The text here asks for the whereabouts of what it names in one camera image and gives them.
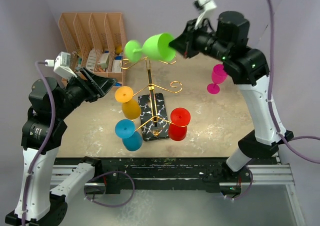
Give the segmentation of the green plastic wine glass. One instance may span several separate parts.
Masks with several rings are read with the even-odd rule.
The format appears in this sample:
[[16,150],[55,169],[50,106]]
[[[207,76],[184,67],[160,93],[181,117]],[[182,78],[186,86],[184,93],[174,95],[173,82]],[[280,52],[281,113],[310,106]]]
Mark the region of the green plastic wine glass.
[[124,55],[131,62],[138,62],[142,55],[151,60],[170,62],[176,56],[176,51],[169,46],[174,40],[170,33],[161,33],[149,37],[142,45],[137,40],[130,40],[124,47]]

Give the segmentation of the pink plastic wine glass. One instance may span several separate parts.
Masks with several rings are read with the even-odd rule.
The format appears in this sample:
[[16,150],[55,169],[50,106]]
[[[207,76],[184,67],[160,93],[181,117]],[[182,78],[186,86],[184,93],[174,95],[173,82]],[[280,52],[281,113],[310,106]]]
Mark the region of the pink plastic wine glass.
[[224,70],[223,64],[217,64],[213,67],[211,73],[212,83],[207,85],[207,91],[211,94],[218,94],[220,92],[219,84],[227,79],[228,74]]

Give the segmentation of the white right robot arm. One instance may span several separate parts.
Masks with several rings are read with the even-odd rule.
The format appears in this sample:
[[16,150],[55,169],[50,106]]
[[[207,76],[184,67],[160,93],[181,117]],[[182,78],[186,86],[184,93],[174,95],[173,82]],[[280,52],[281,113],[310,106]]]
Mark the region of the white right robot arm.
[[253,131],[238,142],[237,150],[222,165],[223,178],[235,181],[248,162],[272,157],[294,134],[281,124],[269,89],[271,72],[265,55],[247,46],[250,23],[244,15],[222,12],[217,30],[210,33],[206,26],[196,29],[195,25],[195,20],[188,21],[182,34],[168,45],[185,58],[202,53],[221,61],[241,91],[253,122]]

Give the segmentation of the orange plastic wine glass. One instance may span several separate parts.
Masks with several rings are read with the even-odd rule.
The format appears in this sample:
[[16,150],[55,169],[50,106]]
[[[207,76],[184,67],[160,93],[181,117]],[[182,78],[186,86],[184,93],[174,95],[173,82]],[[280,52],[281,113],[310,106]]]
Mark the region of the orange plastic wine glass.
[[127,119],[134,120],[140,116],[141,108],[137,100],[134,99],[134,92],[131,87],[119,87],[114,96],[121,103],[122,112]]

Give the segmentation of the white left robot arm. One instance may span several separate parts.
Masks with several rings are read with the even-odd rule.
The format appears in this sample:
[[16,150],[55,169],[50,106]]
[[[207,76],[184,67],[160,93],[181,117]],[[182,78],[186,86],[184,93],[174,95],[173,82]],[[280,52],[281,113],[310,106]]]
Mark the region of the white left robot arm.
[[5,217],[7,224],[59,225],[76,192],[89,180],[101,180],[101,160],[84,157],[62,184],[50,188],[53,166],[67,129],[65,119],[81,103],[104,97],[116,82],[115,78],[81,69],[64,88],[52,77],[43,76],[33,83],[28,96],[31,106],[22,127],[22,188],[15,210]]

